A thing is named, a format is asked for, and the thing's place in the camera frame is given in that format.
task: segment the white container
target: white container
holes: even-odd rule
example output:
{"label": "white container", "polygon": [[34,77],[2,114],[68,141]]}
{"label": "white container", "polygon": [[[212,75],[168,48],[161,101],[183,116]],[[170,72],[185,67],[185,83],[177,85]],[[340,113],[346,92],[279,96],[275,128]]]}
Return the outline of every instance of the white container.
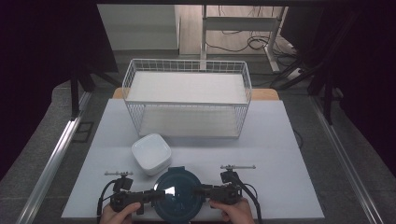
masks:
{"label": "white container", "polygon": [[132,153],[147,175],[156,175],[171,164],[171,148],[157,133],[136,141]]}

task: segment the white table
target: white table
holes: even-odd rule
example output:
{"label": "white table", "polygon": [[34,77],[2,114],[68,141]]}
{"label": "white table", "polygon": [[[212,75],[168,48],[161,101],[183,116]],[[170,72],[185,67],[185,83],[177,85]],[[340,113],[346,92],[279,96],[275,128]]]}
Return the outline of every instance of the white table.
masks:
{"label": "white table", "polygon": [[[109,100],[62,217],[96,217],[97,200],[104,186],[117,178],[104,175],[106,171],[134,172],[130,176],[134,180],[131,191],[153,188],[166,170],[155,176],[144,175],[131,152],[137,139],[123,100]],[[235,171],[258,191],[264,219],[324,218],[282,101],[252,101],[239,139],[165,141],[172,148],[171,166],[185,166],[204,184],[221,185],[221,165],[255,164],[255,170]],[[160,220],[148,204],[145,214],[134,219]],[[194,220],[220,220],[220,213],[204,203]]]}

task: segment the floor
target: floor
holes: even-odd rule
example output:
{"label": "floor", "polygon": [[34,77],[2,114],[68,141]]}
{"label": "floor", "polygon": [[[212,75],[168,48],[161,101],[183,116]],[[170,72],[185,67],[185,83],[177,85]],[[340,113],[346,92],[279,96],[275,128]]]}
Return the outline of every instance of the floor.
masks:
{"label": "floor", "polygon": [[[222,10],[227,15],[231,15],[233,10],[236,11],[239,8],[230,9],[230,11],[226,8]],[[199,47],[197,48],[197,46],[199,46],[200,39],[197,37],[192,41],[192,36],[199,35],[189,34],[188,32],[191,32],[191,29],[187,28],[191,27],[193,22],[200,22],[200,9],[188,7],[184,11],[190,14],[186,14],[187,19],[182,19],[184,21],[182,24],[186,26],[181,29],[180,55],[115,52],[120,73],[110,75],[115,79],[122,80],[132,58],[198,59]],[[271,8],[262,11],[266,13],[264,16],[269,16],[272,13]],[[217,8],[215,7],[210,11],[210,13],[216,12]],[[246,13],[249,13],[249,8],[241,13],[241,15],[248,15]],[[231,37],[230,35],[217,34],[210,37],[209,35],[207,42],[213,41],[209,44],[213,43],[214,45],[224,44],[222,45],[224,48],[240,49],[246,45],[246,39],[250,34],[238,35],[241,36]],[[230,42],[227,42],[229,38],[237,38],[239,41],[230,40]],[[276,42],[279,45],[279,51],[293,52],[290,45],[281,37]],[[230,53],[220,49],[208,48],[208,59],[246,61],[253,87],[267,88],[276,78],[276,75],[272,73],[263,50],[247,50],[249,51]],[[288,64],[293,59],[284,58],[280,60],[283,64]],[[96,84],[94,95],[82,119],[80,130],[75,134],[74,141],[64,156],[58,173],[49,187],[47,196],[35,216],[34,223],[94,223],[94,220],[63,220],[60,218],[90,147],[94,132],[100,122],[106,100],[111,98],[115,90],[115,87],[102,79],[96,76],[92,77]],[[361,208],[359,198],[351,187],[339,158],[334,152],[331,141],[319,122],[311,98],[306,93],[309,81],[307,79],[278,93],[287,109],[290,124],[298,133],[296,134],[296,140],[301,145],[301,153],[325,218],[303,221],[265,220],[264,223],[370,223]],[[66,82],[54,89],[52,104],[46,116],[13,167],[0,182],[1,223],[16,222],[67,121],[70,119],[70,103],[70,85]],[[347,155],[372,197],[383,223],[396,223],[396,179],[359,130],[345,116],[337,101],[332,103],[332,120],[339,140],[344,145]],[[89,127],[90,131],[84,132],[84,127]]]}
{"label": "floor", "polygon": [[[202,7],[201,6],[178,6],[180,11],[180,54],[199,54],[202,41]],[[280,7],[275,7],[274,11],[271,7],[218,7],[208,6],[207,17],[250,17],[265,18],[275,17],[280,11]],[[208,31],[206,33],[206,43],[211,46],[207,47],[208,54],[262,54],[262,49],[246,48],[248,39],[251,36],[261,36],[267,39],[269,32],[235,32],[232,31]],[[254,48],[262,46],[263,42],[254,42],[251,45]]]}

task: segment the wire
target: wire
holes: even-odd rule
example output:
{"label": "wire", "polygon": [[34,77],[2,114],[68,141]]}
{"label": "wire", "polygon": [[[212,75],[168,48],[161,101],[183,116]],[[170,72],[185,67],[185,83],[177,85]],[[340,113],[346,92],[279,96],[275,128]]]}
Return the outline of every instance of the wire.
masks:
{"label": "wire", "polygon": [[294,61],[292,64],[290,64],[290,66],[288,66],[287,68],[285,68],[285,70],[282,71],[282,73],[280,73],[276,78],[274,78],[274,80],[272,81],[270,88],[275,89],[275,84],[280,81],[281,79],[284,79],[286,77],[288,77],[291,74],[291,70],[296,68],[297,65],[301,64],[301,59],[297,59],[296,61]]}
{"label": "wire", "polygon": [[298,145],[298,148],[301,149],[304,145],[304,139],[303,137],[295,130],[293,129],[293,131],[298,135],[298,137],[300,138],[300,144]]}
{"label": "wire", "polygon": [[256,7],[252,7],[251,10],[249,11],[249,13],[247,14],[247,16],[249,17],[250,14],[252,17],[254,17],[254,11],[256,10]]}
{"label": "wire", "polygon": [[[250,37],[247,39],[247,45],[251,49],[255,49],[255,50],[264,49],[268,45],[268,40],[269,40],[268,36],[253,35],[253,32],[250,32]],[[259,42],[262,45],[258,48],[255,48],[255,47],[251,46],[251,43],[253,43],[253,42]]]}
{"label": "wire", "polygon": [[276,47],[277,49],[273,48],[274,51],[278,51],[279,54],[283,54],[285,52],[282,51],[282,49],[280,48],[280,46],[277,44],[277,42],[275,41]]}
{"label": "wire", "polygon": [[284,53],[284,54],[279,54],[279,55],[277,55],[277,57],[276,57],[276,62],[279,63],[279,64],[282,64],[283,66],[289,67],[289,66],[292,65],[292,63],[290,63],[290,64],[282,63],[282,62],[279,60],[279,59],[281,59],[281,58],[293,58],[293,59],[297,59],[297,56],[296,56],[296,55],[292,55],[292,54],[288,54],[288,53]]}
{"label": "wire", "polygon": [[113,193],[112,195],[110,195],[110,196],[106,197],[105,199],[103,199],[103,202],[104,202],[105,200],[107,200],[107,199],[109,199],[109,198],[111,198],[111,197],[117,195],[117,194],[120,194],[120,193],[119,193],[119,192],[118,192],[118,193]]}
{"label": "wire", "polygon": [[[219,16],[221,17],[221,12],[223,13],[223,15],[225,16],[225,12],[224,12],[224,10],[222,9],[222,6],[219,6],[218,7],[218,11],[219,11]],[[234,35],[234,34],[238,34],[238,33],[241,33],[242,31],[233,31],[233,32],[230,32],[230,33],[226,33],[226,32],[224,32],[224,31],[221,31],[224,35]]]}
{"label": "wire", "polygon": [[102,218],[102,207],[103,207],[103,201],[104,201],[103,197],[105,197],[105,193],[106,193],[108,186],[110,186],[111,184],[114,184],[114,183],[116,183],[116,180],[112,180],[112,181],[108,182],[108,184],[103,189],[102,194],[98,200],[98,207],[96,210],[96,222],[98,224],[100,223],[100,219]]}
{"label": "wire", "polygon": [[219,46],[210,45],[210,44],[208,44],[207,42],[206,42],[206,44],[207,44],[210,48],[214,48],[214,49],[223,49],[223,50],[230,51],[230,52],[239,52],[239,51],[242,51],[242,50],[248,48],[248,45],[246,45],[246,46],[245,46],[244,48],[242,48],[242,49],[225,49],[225,48],[222,48],[222,47],[219,47]]}
{"label": "wire", "polygon": [[260,224],[262,224],[262,210],[260,209],[260,204],[259,201],[257,201],[257,198],[254,197],[253,193],[248,189],[244,183],[239,178],[236,178],[232,175],[229,176],[232,179],[232,182],[235,184],[239,185],[250,197],[250,199],[254,202],[254,205],[256,206],[256,211],[257,211],[257,219]]}
{"label": "wire", "polygon": [[262,7],[259,7],[259,12],[257,13],[257,17],[260,17],[260,11],[262,10]]}
{"label": "wire", "polygon": [[244,185],[251,187],[254,190],[254,193],[256,194],[256,199],[259,199],[259,195],[257,194],[257,190],[253,186],[251,186],[249,184],[246,184],[246,183]]}

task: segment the hand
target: hand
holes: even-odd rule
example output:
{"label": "hand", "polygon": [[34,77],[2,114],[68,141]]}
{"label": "hand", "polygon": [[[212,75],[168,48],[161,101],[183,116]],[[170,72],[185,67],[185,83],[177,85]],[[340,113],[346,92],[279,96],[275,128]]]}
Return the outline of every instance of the hand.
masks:
{"label": "hand", "polygon": [[210,206],[222,210],[222,219],[225,222],[231,221],[233,224],[254,224],[253,215],[251,215],[248,199],[241,198],[239,203],[228,205],[225,203],[209,201]]}
{"label": "hand", "polygon": [[139,209],[140,203],[131,203],[126,206],[119,213],[113,211],[110,204],[106,205],[103,209],[102,218],[100,219],[100,224],[131,224],[132,216],[137,209]]}

